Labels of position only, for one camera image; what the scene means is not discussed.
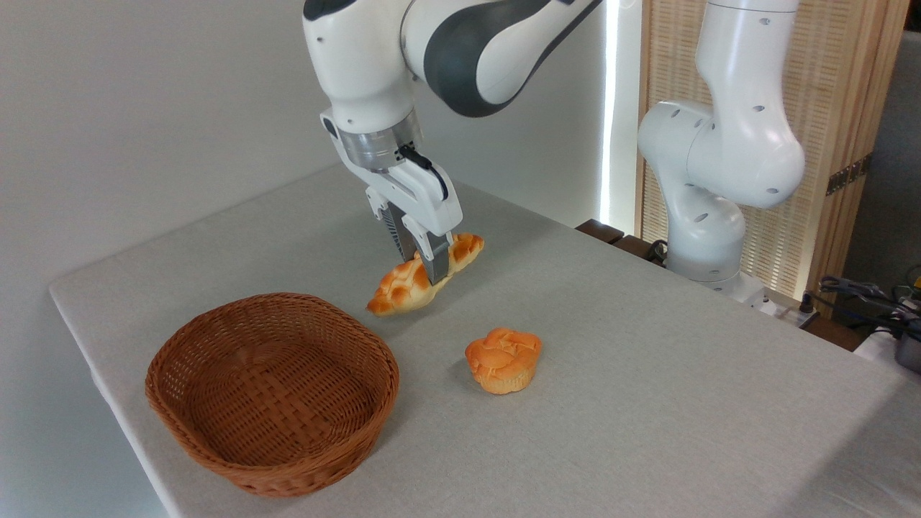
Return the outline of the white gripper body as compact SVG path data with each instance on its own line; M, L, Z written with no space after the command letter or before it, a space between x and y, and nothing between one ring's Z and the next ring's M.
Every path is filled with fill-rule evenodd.
M397 155L401 161L387 168L385 173L374 173L356 165L345 148L340 147L338 154L345 167L364 181L366 188L374 188L382 197L394 202L428 232L445 235L453 232L463 220L463 210L450 177L415 148L400 148Z

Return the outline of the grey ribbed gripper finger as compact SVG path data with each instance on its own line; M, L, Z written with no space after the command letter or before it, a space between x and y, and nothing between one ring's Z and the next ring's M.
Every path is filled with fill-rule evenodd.
M404 221L402 221L402 217L405 215L404 211L396 206L394 202L382 197L374 188L366 188L366 198L368 198L368 202L371 205L374 217L386 225L389 236L394 240L402 261L406 262L414 259L417 252L417 243L415 243L414 237L406 229Z
M428 232L421 224L412 219L409 215L402 217L402 226L404 235L407 239L402 240L402 255L405 261L414 258L416 252L425 268L425 273L431 285L437 285L446 278L450 270L450 245L452 239L445 235L435 235Z

